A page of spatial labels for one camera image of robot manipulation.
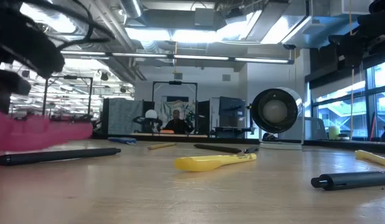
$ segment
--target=pink object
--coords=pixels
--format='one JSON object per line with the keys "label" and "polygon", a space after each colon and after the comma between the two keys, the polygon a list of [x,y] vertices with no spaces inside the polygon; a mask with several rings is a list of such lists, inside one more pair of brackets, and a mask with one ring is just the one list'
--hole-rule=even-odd
{"label": "pink object", "polygon": [[51,122],[38,115],[15,121],[0,112],[0,152],[44,149],[68,140],[86,139],[92,133],[91,124]]}

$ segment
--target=wooden stick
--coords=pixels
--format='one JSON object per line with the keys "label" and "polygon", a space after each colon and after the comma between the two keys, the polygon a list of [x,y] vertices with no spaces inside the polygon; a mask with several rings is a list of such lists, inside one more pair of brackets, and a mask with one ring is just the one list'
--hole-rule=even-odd
{"label": "wooden stick", "polygon": [[177,143],[165,143],[165,144],[158,144],[158,145],[153,145],[153,146],[148,146],[148,149],[149,150],[153,150],[153,149],[160,149],[160,148],[163,148],[163,147],[169,147],[169,146],[175,146]]}

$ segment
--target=computer monitor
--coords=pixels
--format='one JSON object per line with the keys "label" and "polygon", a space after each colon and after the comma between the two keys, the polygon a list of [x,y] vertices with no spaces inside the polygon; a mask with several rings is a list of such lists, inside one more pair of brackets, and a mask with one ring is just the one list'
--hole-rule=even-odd
{"label": "computer monitor", "polygon": [[218,114],[220,116],[232,116],[235,118],[243,118],[245,112],[245,101],[239,98],[220,97],[220,108]]}

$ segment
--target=white ball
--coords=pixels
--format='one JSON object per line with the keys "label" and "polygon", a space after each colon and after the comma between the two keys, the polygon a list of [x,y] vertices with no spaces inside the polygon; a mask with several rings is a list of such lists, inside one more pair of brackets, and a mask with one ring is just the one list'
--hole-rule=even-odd
{"label": "white ball", "polygon": [[271,100],[264,105],[264,118],[272,123],[279,123],[287,117],[287,107],[281,100]]}
{"label": "white ball", "polygon": [[157,113],[156,113],[156,111],[154,111],[154,110],[148,110],[148,111],[145,113],[145,118],[154,118],[154,119],[156,119],[156,118],[157,118]]}

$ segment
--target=yellow marker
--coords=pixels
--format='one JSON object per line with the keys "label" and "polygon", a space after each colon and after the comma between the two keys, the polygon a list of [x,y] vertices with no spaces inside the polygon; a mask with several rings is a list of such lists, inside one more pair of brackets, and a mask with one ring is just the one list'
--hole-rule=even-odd
{"label": "yellow marker", "polygon": [[364,150],[355,151],[355,157],[356,157],[356,159],[366,159],[368,161],[375,162],[377,164],[385,166],[385,158],[384,157],[375,155],[375,154],[370,153],[370,152],[366,152]]}
{"label": "yellow marker", "polygon": [[169,146],[175,146],[176,143],[165,143],[165,144],[158,144],[158,145],[153,145],[153,146],[148,146],[148,149],[153,150],[153,149],[160,149],[163,147],[169,147]]}
{"label": "yellow marker", "polygon": [[174,160],[174,166],[180,170],[208,171],[219,168],[223,165],[255,161],[256,159],[257,155],[255,153],[236,154],[229,156],[193,156],[182,157]]}

